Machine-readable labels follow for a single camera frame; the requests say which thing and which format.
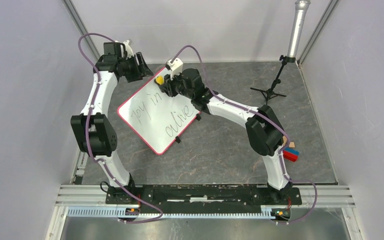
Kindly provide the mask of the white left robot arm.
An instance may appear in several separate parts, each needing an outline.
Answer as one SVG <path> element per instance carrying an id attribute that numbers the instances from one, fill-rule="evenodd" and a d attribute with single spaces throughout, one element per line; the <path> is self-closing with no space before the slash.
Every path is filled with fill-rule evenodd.
<path id="1" fill-rule="evenodd" d="M 127 82 L 151 77 L 153 72 L 141 52 L 130 57 L 119 53 L 102 55 L 93 67 L 93 86 L 79 115 L 70 119 L 79 149 L 104 171 L 107 204 L 131 204 L 138 196 L 132 175 L 125 169 L 117 153 L 117 133 L 107 118 L 113 91 L 121 77 Z"/>

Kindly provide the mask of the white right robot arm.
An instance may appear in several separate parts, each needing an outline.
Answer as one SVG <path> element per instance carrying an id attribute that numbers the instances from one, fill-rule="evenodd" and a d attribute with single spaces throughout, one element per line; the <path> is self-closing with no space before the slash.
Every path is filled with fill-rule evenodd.
<path id="1" fill-rule="evenodd" d="M 155 80 L 169 97 L 178 95 L 190 99 L 199 111 L 230 120 L 245 128 L 251 148 L 259 154 L 267 171 L 269 199 L 282 204 L 289 198 L 291 179 L 284 160 L 285 131 L 272 108 L 247 106 L 205 86 L 197 69 L 187 68 L 178 75 L 166 74 Z"/>

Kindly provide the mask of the yellow bone-shaped eraser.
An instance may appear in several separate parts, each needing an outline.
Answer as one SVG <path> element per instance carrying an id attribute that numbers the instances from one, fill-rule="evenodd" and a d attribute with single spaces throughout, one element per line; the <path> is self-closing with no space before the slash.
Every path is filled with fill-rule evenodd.
<path id="1" fill-rule="evenodd" d="M 162 75 L 157 76 L 154 81 L 159 86 L 165 83 L 164 77 Z"/>

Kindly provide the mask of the pink framed whiteboard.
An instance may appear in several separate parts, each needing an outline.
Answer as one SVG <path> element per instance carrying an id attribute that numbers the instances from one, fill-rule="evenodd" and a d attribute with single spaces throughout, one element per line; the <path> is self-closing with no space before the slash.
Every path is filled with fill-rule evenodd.
<path id="1" fill-rule="evenodd" d="M 155 79 L 168 73 L 160 69 L 117 109 L 119 117 L 157 155 L 166 152 L 200 113 L 188 98 L 161 92 Z"/>

